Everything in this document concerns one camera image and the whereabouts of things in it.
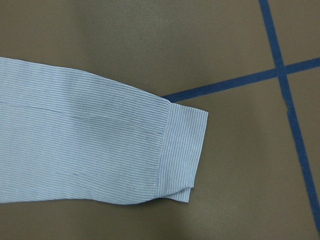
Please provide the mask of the blue striped button shirt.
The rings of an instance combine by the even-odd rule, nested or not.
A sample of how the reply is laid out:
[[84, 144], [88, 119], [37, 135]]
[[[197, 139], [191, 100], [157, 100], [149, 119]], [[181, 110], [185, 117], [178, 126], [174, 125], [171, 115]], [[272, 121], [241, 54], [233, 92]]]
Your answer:
[[3, 57], [0, 201], [187, 203], [207, 120], [96, 74]]

